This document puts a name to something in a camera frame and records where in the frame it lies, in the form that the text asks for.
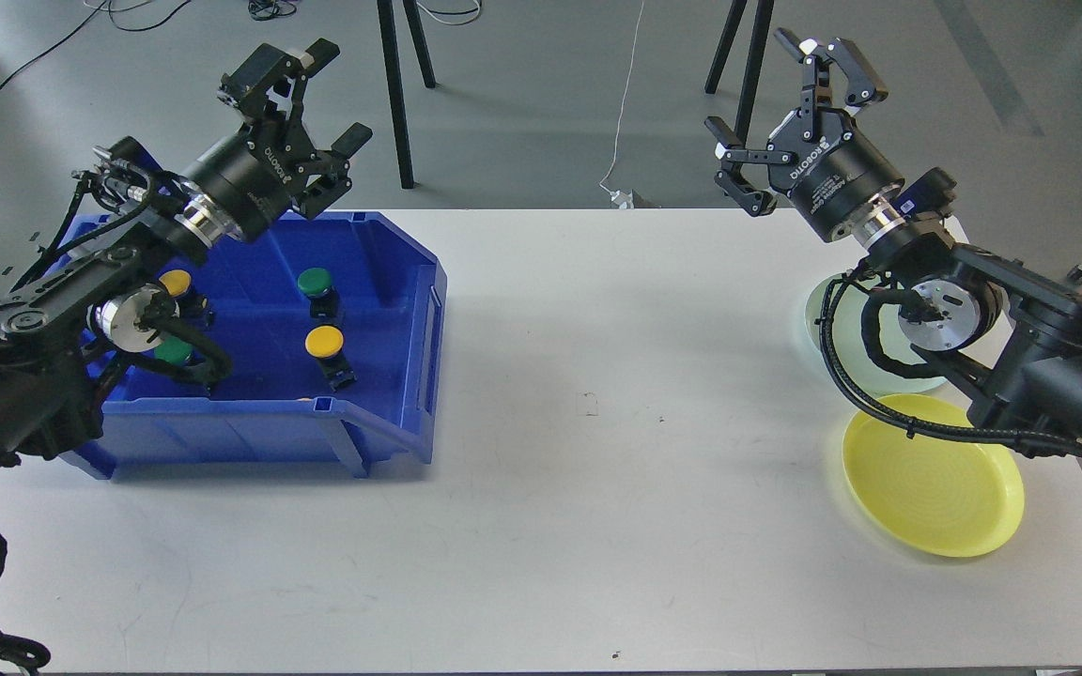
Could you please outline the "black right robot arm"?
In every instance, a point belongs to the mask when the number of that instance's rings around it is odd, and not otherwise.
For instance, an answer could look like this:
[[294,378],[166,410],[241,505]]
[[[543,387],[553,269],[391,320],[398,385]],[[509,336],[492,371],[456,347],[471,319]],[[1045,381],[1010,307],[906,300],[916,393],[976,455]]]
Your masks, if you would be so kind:
[[[853,237],[866,256],[826,288],[819,349],[837,389],[860,411],[905,430],[1004,445],[1026,458],[1082,458],[1082,295],[1014,260],[956,242],[944,220],[956,184],[932,168],[914,184],[859,131],[855,115],[888,89],[849,39],[776,40],[803,74],[799,104],[764,148],[724,120],[716,181],[751,217],[789,198],[824,242]],[[903,379],[944,377],[969,398],[966,427],[890,409],[842,368],[833,327],[847,288],[866,288],[860,339],[869,360]]]

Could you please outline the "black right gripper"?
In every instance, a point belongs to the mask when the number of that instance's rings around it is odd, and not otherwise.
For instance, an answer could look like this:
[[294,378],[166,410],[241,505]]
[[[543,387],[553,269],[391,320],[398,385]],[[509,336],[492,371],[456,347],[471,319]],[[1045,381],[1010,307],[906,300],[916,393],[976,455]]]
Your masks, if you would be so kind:
[[[901,172],[858,130],[855,116],[869,104],[889,97],[888,87],[850,39],[821,43],[799,39],[786,27],[774,38],[802,69],[799,106],[771,131],[770,149],[745,149],[734,129],[710,115],[704,125],[717,142],[716,184],[751,217],[776,209],[776,197],[744,178],[743,165],[768,165],[770,189],[789,198],[812,231],[824,242],[850,235],[852,214],[871,198],[899,193]],[[845,78],[841,103],[833,101],[830,76]],[[820,123],[820,137],[804,137],[803,123]]]

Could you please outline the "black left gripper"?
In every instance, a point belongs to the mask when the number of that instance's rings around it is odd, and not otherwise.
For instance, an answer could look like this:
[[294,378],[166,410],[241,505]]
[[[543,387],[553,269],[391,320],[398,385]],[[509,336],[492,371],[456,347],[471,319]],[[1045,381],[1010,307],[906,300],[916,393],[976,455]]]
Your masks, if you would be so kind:
[[[373,130],[353,123],[330,148],[315,149],[303,125],[306,82],[339,53],[325,38],[301,53],[262,43],[222,77],[217,100],[240,115],[240,131],[199,155],[181,178],[224,212],[232,238],[252,243],[287,211],[316,218],[352,188],[351,160]],[[261,128],[267,121],[289,128]]]

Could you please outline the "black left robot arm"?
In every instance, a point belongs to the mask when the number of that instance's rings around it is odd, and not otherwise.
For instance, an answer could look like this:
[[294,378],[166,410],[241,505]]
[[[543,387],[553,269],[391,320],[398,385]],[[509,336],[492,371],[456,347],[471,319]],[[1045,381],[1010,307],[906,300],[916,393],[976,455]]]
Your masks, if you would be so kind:
[[[131,137],[98,148],[72,206],[93,195],[115,217],[56,240],[0,297],[0,468],[98,439],[103,403],[132,367],[208,386],[228,376],[229,356],[180,315],[159,273],[177,257],[203,265],[224,237],[254,242],[287,211],[315,218],[348,191],[372,130],[356,123],[317,148],[303,125],[306,87],[338,55],[324,38],[301,53],[259,44],[217,90],[243,123],[183,173]],[[6,552],[0,533],[0,578]],[[51,655],[0,629],[0,659],[35,675]]]

